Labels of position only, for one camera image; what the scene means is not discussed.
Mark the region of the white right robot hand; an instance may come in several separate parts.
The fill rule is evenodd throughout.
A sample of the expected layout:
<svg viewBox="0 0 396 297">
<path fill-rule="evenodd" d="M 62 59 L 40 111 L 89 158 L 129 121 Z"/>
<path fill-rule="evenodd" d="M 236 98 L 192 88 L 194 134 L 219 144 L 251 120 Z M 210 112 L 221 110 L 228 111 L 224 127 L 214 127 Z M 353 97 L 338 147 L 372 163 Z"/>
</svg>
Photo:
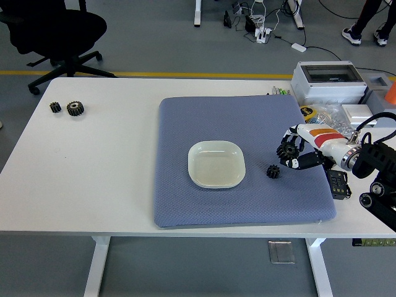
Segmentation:
<svg viewBox="0 0 396 297">
<path fill-rule="evenodd" d="M 351 171 L 360 145 L 350 142 L 326 124 L 298 124 L 290 127 L 277 148 L 280 163 L 295 170 L 305 170 L 329 161 Z"/>
</svg>

